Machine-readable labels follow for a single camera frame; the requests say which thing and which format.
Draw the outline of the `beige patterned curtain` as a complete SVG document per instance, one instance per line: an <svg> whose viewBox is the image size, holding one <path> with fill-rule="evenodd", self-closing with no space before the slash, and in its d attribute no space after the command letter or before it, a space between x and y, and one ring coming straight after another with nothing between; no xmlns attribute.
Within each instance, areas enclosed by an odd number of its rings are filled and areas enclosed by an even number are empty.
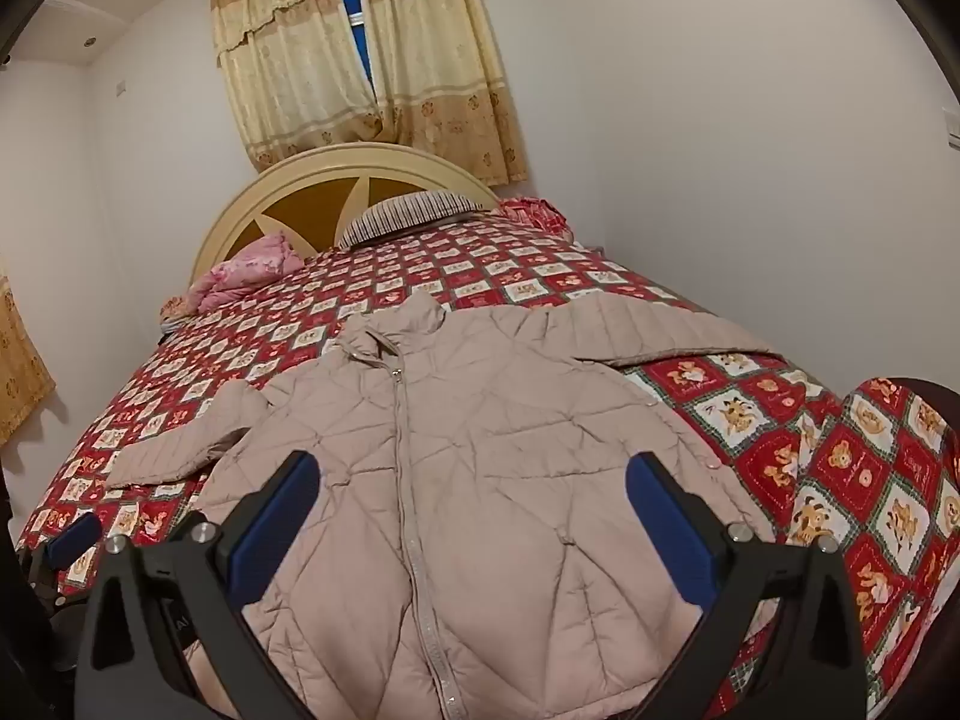
<svg viewBox="0 0 960 720"><path fill-rule="evenodd" d="M483 0L361 0L382 137L488 187L527 179L516 107Z"/></svg>
<svg viewBox="0 0 960 720"><path fill-rule="evenodd" d="M210 0L210 11L229 107L257 171L381 135L345 0Z"/></svg>

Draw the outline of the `red floral cloth bundle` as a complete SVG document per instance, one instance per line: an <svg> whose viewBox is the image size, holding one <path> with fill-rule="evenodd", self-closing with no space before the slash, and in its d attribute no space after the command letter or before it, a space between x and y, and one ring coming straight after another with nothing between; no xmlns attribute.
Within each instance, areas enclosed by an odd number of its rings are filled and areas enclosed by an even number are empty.
<svg viewBox="0 0 960 720"><path fill-rule="evenodd" d="M548 200L540 197L501 199L496 211L517 224L532 227L566 242L574 241L574 232L566 216Z"/></svg>

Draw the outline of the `side wall beige curtain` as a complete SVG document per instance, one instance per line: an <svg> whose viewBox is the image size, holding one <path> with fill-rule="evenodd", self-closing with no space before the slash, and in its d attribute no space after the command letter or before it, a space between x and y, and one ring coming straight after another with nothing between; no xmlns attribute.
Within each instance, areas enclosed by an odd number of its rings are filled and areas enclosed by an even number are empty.
<svg viewBox="0 0 960 720"><path fill-rule="evenodd" d="M21 319L10 280L0 281L0 444L5 445L55 390Z"/></svg>

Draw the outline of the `beige quilted puffer jacket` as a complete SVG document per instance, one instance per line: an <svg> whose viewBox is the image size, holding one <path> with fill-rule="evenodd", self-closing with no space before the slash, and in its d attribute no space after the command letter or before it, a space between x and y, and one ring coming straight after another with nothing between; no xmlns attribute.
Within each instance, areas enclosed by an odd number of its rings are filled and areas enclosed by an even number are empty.
<svg viewBox="0 0 960 720"><path fill-rule="evenodd" d="M320 358L233 380L129 445L110 486L176 483L223 520L295 450L313 511L245 619L320 718L608 718L697 624L626 499L651 452L722 522L763 517L631 364L755 353L727 320L612 293L544 309L415 294Z"/></svg>

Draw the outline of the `striped pillow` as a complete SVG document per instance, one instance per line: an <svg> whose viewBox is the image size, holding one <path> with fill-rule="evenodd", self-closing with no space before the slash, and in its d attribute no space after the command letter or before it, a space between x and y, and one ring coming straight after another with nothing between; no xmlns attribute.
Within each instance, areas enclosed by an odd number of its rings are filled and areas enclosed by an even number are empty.
<svg viewBox="0 0 960 720"><path fill-rule="evenodd" d="M352 250L414 227L478 211L483 211L483 206L467 199L462 193L449 190L405 193L364 210L338 234L335 245L340 250Z"/></svg>

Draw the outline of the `cream arched wooden headboard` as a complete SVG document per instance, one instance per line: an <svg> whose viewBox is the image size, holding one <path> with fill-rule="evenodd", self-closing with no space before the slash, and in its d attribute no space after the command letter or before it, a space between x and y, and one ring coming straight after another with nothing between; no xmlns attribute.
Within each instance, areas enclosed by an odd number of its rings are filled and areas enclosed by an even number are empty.
<svg viewBox="0 0 960 720"><path fill-rule="evenodd" d="M498 197L462 167L408 146L347 143L291 156L223 208L192 266L198 280L245 245L279 232L307 259L329 249L359 215L391 197L450 190L483 208Z"/></svg>

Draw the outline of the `red patchwork bear bedspread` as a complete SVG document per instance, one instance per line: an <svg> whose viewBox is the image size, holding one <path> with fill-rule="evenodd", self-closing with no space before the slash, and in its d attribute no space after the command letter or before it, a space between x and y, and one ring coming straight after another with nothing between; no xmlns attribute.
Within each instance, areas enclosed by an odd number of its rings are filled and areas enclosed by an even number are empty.
<svg viewBox="0 0 960 720"><path fill-rule="evenodd" d="M320 358L352 317L392 309L421 293L451 312L560 307L592 293L695 310L623 266L498 216L327 252L197 317L160 344L78 440L28 518L21 543L37 546L88 512L99 517L106 535L125 536L142 548L161 543L189 512L200 512L195 500L206 471L176 483L114 488L107 478L125 447L203 415L225 383L259 387ZM853 392L833 395L761 341L755 353L677 356L631 364L625 374L718 452L760 509L760 525L747 523L758 538L811 546L829 536L850 578L846 551L856 527L846 494L853 456L843 406ZM903 707L910 694L928 692L934 661L949 651L957 629L947 610L937 618L918 667L908 674L907 692L890 709Z"/></svg>

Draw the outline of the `right beige patterned curtain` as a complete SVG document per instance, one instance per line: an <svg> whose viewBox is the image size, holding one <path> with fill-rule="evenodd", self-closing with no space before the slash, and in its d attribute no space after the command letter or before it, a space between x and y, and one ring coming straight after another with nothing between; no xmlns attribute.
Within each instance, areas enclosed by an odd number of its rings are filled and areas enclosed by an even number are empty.
<svg viewBox="0 0 960 720"><path fill-rule="evenodd" d="M527 179L516 107L483 0L361 0L382 137L488 187Z"/></svg>

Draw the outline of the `left beige patterned curtain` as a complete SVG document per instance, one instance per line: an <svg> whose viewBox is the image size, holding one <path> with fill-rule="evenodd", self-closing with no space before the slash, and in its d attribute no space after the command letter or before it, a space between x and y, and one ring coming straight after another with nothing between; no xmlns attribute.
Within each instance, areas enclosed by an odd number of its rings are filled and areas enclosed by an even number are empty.
<svg viewBox="0 0 960 720"><path fill-rule="evenodd" d="M210 11L229 107L257 171L381 135L345 0L210 0Z"/></svg>

